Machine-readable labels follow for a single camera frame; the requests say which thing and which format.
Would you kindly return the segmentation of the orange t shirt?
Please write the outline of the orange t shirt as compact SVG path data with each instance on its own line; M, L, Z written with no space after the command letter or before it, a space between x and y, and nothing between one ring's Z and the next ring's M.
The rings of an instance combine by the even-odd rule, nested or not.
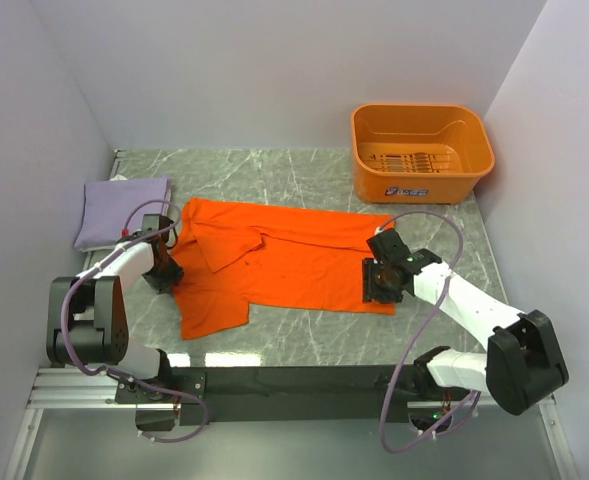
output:
M193 340L249 321L251 305L392 315L363 300L367 239L383 215L190 199L172 257L173 296Z

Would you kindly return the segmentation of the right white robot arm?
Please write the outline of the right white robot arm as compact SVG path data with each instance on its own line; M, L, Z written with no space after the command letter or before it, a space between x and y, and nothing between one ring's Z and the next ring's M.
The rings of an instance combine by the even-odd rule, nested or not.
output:
M372 255L362 264L364 301L392 305L411 295L446 314L484 349L436 347L403 367L420 397L434 399L446 388L477 391L520 415L568 383L564 356L544 313L500 302L433 252L411 251L392 229L370 237L367 245Z

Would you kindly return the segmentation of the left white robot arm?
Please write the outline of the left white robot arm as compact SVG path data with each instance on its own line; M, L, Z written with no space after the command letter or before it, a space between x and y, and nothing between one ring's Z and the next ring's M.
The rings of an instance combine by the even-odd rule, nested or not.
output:
M171 398L174 378L167 354L130 337L124 294L140 278L157 294L170 294L184 271L171 257L178 241L175 221L146 214L136 231L124 231L95 266L52 281L46 354L54 366L79 366L105 374L151 402Z

